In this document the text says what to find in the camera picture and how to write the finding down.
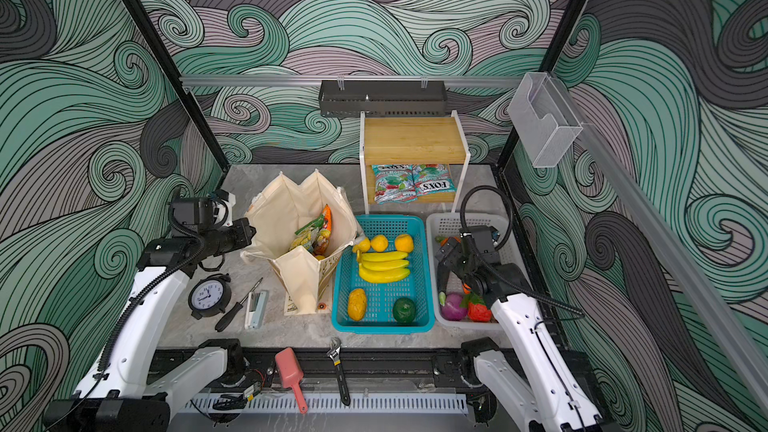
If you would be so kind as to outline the cream floral grocery bag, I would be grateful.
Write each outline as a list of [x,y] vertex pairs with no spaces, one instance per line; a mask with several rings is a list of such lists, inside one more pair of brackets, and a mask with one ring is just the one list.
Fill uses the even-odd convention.
[[326,307],[341,256],[362,234],[344,190],[319,171],[301,183],[279,174],[252,200],[245,218],[256,235],[241,258],[269,263],[287,293],[286,313]]

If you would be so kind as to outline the green Fox's candy bag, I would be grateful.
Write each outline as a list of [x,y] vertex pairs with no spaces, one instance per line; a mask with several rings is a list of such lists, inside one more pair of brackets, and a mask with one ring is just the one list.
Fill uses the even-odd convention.
[[302,228],[300,228],[298,231],[296,231],[295,237],[289,249],[293,250],[301,247],[307,250],[308,252],[314,254],[313,253],[314,242],[322,223],[323,223],[322,215],[319,215],[318,217],[316,217],[315,219],[311,220],[306,225],[304,225]]

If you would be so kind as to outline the orange Fox's candy bag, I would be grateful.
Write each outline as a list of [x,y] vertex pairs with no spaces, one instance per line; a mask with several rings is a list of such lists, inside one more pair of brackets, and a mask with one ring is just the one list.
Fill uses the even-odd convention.
[[332,211],[328,205],[325,205],[322,210],[322,219],[323,223],[320,226],[313,246],[313,253],[320,256],[325,255],[333,228]]

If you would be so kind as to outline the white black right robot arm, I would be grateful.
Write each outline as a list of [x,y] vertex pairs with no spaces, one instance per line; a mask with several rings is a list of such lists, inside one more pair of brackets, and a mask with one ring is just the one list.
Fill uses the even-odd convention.
[[463,300],[482,300],[520,364],[514,369],[498,344],[482,337],[461,347],[464,380],[487,388],[521,431],[601,430],[603,415],[563,359],[540,307],[560,308],[571,319],[583,318],[583,312],[534,291],[518,265],[502,263],[510,228],[499,232],[491,225],[472,225],[464,206],[458,220],[456,234],[430,253],[435,314],[448,317],[448,284],[458,279],[467,290]]

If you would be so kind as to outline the orange toy pumpkin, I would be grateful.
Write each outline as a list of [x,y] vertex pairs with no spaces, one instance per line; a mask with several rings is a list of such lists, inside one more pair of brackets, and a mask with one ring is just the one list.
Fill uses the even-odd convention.
[[436,240],[436,242],[437,242],[437,243],[438,243],[440,246],[444,246],[444,245],[445,245],[447,242],[449,242],[450,240],[455,240],[455,241],[457,241],[457,242],[459,242],[459,241],[460,241],[460,239],[459,239],[458,237],[447,237],[447,236],[437,236],[437,237],[435,238],[435,240]]

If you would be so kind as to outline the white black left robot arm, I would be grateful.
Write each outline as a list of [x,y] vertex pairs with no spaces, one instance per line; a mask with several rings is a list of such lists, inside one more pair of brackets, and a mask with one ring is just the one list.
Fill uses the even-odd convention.
[[204,260],[250,245],[256,230],[235,219],[234,194],[171,200],[171,234],[149,242],[126,305],[99,358],[67,399],[43,415],[47,431],[165,431],[198,392],[221,378],[240,381],[246,360],[236,339],[214,340],[155,382],[150,365],[171,312]]

